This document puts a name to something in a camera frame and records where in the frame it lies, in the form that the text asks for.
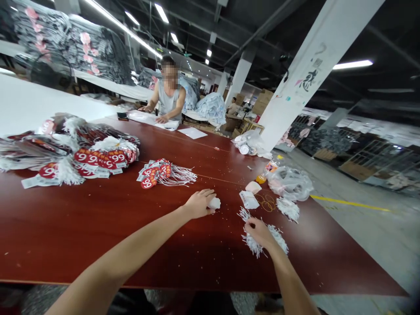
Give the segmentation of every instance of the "red table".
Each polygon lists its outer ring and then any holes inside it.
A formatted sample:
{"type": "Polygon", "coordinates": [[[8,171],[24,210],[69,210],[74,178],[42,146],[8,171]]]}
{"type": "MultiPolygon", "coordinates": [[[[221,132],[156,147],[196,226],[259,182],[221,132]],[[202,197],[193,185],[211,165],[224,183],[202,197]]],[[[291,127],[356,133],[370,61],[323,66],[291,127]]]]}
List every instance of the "red table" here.
{"type": "MultiPolygon", "coordinates": [[[[79,186],[27,190],[20,180],[34,172],[0,174],[0,281],[71,283],[126,236],[174,210],[193,192],[213,188],[221,209],[182,227],[126,285],[279,292],[271,260],[252,255],[242,241],[243,221],[237,215],[242,205],[238,193],[267,160],[241,155],[229,139],[213,134],[192,140],[131,121],[106,118],[101,122],[141,141],[140,161],[123,174],[79,186]],[[194,167],[197,182],[190,187],[141,189],[138,171],[158,158],[194,167]]],[[[268,188],[260,195],[275,198],[268,188]]],[[[252,214],[284,232],[290,261],[310,294],[407,295],[314,200],[299,207],[299,224],[277,210],[259,207],[252,214]]]]}

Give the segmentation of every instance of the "phone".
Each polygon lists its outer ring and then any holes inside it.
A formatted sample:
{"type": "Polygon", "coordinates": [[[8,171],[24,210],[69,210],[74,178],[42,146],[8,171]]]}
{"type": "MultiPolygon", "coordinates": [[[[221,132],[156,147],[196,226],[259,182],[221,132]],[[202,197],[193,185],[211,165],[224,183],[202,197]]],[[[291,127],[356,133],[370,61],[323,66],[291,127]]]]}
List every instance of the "phone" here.
{"type": "Polygon", "coordinates": [[[128,116],[126,113],[117,113],[118,120],[125,120],[128,121],[128,116]]]}

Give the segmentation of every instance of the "floor marking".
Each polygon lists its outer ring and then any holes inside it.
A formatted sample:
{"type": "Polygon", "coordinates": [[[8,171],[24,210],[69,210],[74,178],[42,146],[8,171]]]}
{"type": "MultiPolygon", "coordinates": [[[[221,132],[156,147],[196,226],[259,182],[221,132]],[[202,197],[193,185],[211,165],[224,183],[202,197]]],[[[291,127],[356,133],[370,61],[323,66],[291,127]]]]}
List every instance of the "floor marking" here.
{"type": "Polygon", "coordinates": [[[375,207],[375,206],[368,206],[368,205],[365,205],[365,204],[362,204],[362,203],[353,203],[353,202],[349,202],[349,201],[344,201],[344,200],[339,200],[339,199],[332,199],[332,198],[325,198],[325,197],[320,197],[320,196],[315,196],[315,195],[311,195],[311,197],[313,199],[319,199],[319,200],[325,200],[325,201],[330,201],[330,202],[335,202],[335,203],[348,204],[350,206],[355,206],[355,207],[363,207],[363,208],[369,208],[369,209],[373,209],[373,210],[380,210],[380,211],[385,211],[385,212],[392,212],[389,209],[375,207]]]}

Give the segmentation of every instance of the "gray floor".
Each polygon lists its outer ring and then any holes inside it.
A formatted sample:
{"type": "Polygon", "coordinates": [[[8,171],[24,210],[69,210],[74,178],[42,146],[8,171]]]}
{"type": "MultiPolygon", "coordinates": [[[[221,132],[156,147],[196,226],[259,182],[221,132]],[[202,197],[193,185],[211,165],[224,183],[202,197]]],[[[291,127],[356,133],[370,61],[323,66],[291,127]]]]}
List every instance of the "gray floor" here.
{"type": "MultiPolygon", "coordinates": [[[[326,163],[295,149],[282,154],[288,165],[309,173],[316,196],[391,210],[384,212],[317,200],[331,216],[413,297],[420,286],[420,200],[360,184],[326,163]]],[[[409,314],[412,301],[401,297],[318,295],[328,314],[409,314]]]]}

